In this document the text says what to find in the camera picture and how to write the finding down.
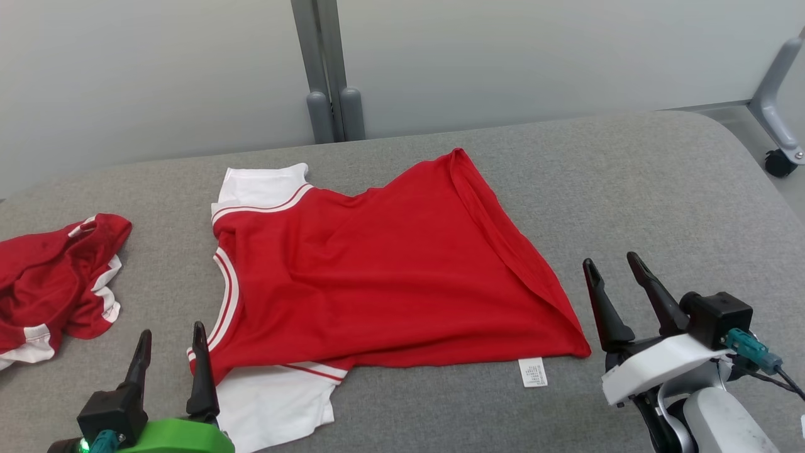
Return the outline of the black caster wheel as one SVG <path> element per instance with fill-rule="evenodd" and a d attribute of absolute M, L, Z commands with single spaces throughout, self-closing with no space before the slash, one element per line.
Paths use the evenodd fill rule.
<path fill-rule="evenodd" d="M 768 175 L 779 179 L 787 178 L 799 167 L 797 164 L 791 163 L 781 149 L 768 151 L 763 165 Z"/>

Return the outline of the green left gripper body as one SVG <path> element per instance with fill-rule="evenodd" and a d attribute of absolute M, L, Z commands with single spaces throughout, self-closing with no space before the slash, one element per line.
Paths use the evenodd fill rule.
<path fill-rule="evenodd" d="M 210 423 L 161 419 L 145 425 L 137 444 L 117 453 L 234 453 L 233 442 Z"/>

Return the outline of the white partition panel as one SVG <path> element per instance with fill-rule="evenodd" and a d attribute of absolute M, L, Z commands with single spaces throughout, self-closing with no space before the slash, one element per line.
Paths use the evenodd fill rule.
<path fill-rule="evenodd" d="M 290 0 L 0 0 L 0 199 L 111 165 L 314 143 Z"/>
<path fill-rule="evenodd" d="M 366 135 L 752 97 L 805 0 L 337 0 Z"/>

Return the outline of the grey partition post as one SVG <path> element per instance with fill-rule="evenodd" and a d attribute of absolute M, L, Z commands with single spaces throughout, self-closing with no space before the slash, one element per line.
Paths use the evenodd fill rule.
<path fill-rule="evenodd" d="M 316 5 L 338 141 L 365 140 L 364 112 L 360 90 L 348 85 L 346 77 L 337 1 L 316 0 Z"/>
<path fill-rule="evenodd" d="M 324 45 L 316 0 L 291 0 L 294 23 L 308 81 L 306 105 L 317 144 L 335 141 L 333 105 L 326 72 Z"/>

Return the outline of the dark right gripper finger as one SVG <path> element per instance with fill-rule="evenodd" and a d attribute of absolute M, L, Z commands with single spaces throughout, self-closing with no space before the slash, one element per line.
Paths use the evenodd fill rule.
<path fill-rule="evenodd" d="M 618 315 L 615 307 L 606 293 L 606 282 L 601 276 L 592 259 L 583 261 L 582 269 L 586 276 L 587 292 L 591 301 L 596 330 L 601 349 L 607 353 L 618 352 L 626 345 L 635 341 L 635 333 Z"/>
<path fill-rule="evenodd" d="M 627 253 L 627 261 L 633 276 L 642 287 L 652 304 L 653 312 L 660 324 L 661 337 L 670 337 L 686 332 L 689 318 L 645 262 L 636 252 Z"/>

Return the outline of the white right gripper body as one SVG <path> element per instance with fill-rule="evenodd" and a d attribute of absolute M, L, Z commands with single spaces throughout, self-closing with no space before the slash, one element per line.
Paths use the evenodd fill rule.
<path fill-rule="evenodd" d="M 665 338 L 604 373 L 602 390 L 608 404 L 616 405 L 658 386 L 662 398 L 723 389 L 718 361 L 732 353 L 724 347 L 713 350 L 689 333 Z"/>

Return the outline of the grey metal partition leg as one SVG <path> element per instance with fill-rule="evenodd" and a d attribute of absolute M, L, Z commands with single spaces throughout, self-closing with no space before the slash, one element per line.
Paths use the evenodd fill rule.
<path fill-rule="evenodd" d="M 782 44 L 747 105 L 748 111 L 774 141 L 776 149 L 781 149 L 790 162 L 799 167 L 805 165 L 805 150 L 783 120 L 777 94 L 803 44 L 805 44 L 805 27 L 796 37 Z"/>

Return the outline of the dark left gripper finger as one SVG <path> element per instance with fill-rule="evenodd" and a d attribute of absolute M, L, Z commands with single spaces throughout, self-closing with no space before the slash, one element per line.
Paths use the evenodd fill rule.
<path fill-rule="evenodd" d="M 143 330 L 139 335 L 135 352 L 123 381 L 123 390 L 142 393 L 145 387 L 145 376 L 152 361 L 152 331 Z"/>
<path fill-rule="evenodd" d="M 218 393 L 213 379 L 208 338 L 202 322 L 194 323 L 191 352 L 195 354 L 195 367 L 186 413 L 195 422 L 217 422 Z"/>

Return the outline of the red white shorts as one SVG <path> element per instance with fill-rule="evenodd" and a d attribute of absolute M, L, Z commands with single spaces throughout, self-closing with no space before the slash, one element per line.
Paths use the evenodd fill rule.
<path fill-rule="evenodd" d="M 93 339 L 118 320 L 110 289 L 132 224 L 97 214 L 0 242 L 0 372 L 49 361 L 64 336 Z"/>

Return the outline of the red white number jersey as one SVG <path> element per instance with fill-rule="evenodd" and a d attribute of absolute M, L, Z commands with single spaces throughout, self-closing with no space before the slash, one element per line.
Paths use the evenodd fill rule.
<path fill-rule="evenodd" d="M 591 355 L 554 271 L 462 149 L 354 196 L 307 173 L 230 167 L 211 206 L 225 291 L 209 355 L 236 453 L 332 423 L 356 366 Z"/>

